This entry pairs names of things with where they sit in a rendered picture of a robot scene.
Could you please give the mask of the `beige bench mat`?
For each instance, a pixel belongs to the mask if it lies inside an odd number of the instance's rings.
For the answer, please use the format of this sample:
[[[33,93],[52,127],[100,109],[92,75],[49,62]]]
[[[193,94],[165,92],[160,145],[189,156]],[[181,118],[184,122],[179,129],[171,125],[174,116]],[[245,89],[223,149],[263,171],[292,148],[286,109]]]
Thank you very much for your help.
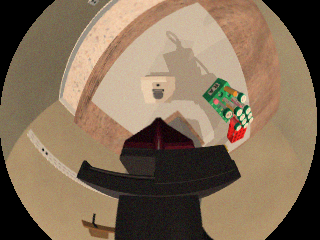
[[[171,103],[145,103],[141,77],[171,75],[175,90]],[[92,102],[132,134],[156,118],[177,110],[205,144],[226,145],[229,152],[250,138],[231,143],[229,123],[202,96],[217,78],[249,97],[244,74],[227,36],[197,2],[164,17],[134,40],[109,69]]]

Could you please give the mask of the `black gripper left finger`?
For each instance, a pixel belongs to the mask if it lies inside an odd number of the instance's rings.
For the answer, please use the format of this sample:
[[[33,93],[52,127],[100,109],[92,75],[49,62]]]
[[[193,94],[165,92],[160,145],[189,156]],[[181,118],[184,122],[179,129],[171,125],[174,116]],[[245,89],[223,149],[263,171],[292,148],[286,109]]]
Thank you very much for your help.
[[[149,126],[125,140],[123,148],[152,148],[158,149],[159,118],[157,117]],[[123,149],[122,148],[122,149]]]

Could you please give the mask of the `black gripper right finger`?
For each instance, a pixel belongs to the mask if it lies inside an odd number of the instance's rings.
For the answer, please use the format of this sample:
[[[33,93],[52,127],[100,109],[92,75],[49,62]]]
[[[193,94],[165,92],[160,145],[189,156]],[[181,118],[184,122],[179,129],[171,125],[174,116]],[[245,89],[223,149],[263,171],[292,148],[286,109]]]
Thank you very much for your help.
[[[194,143],[190,138],[166,124],[161,117],[159,117],[159,131],[160,149],[195,148]]]

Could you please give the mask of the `green test tube rack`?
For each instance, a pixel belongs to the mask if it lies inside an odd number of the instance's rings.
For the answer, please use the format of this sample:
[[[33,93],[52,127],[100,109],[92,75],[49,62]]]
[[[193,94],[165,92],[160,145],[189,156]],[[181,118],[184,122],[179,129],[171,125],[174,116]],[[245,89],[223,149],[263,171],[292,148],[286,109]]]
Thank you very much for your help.
[[[210,88],[202,96],[207,100],[207,102],[209,102],[210,105],[213,106],[213,108],[217,111],[217,113],[219,113],[219,115],[227,123],[229,120],[223,116],[223,112],[221,110],[219,110],[219,108],[213,103],[214,98],[217,98],[218,100],[220,100],[222,102],[222,99],[224,97],[227,98],[229,101],[231,101],[231,98],[234,97],[231,94],[224,91],[225,86],[230,87],[230,85],[228,84],[227,81],[222,80],[220,78],[217,78],[216,81],[210,86]],[[219,93],[221,94],[220,96],[218,96]],[[227,96],[227,94],[229,94],[229,95]],[[224,104],[224,102],[222,102],[222,103]]]

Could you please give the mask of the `red test tube rack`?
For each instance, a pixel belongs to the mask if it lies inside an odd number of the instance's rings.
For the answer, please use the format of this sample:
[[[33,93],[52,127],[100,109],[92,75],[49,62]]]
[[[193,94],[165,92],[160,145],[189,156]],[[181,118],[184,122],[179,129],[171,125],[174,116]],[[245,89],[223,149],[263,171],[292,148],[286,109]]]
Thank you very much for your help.
[[[236,120],[236,118],[233,116],[233,118]],[[237,122],[239,122],[238,120],[236,120]],[[239,122],[240,123],[240,122]],[[239,130],[236,131],[234,129],[234,126],[231,124],[231,122],[229,123],[229,129],[228,129],[228,134],[227,134],[227,138],[229,139],[229,141],[231,143],[238,141],[240,139],[242,139],[244,137],[246,128],[243,129],[243,127]],[[233,135],[232,135],[233,134]],[[242,137],[241,137],[242,136]],[[235,137],[235,138],[234,138]],[[235,140],[236,139],[236,140]],[[234,140],[234,141],[233,141]]]

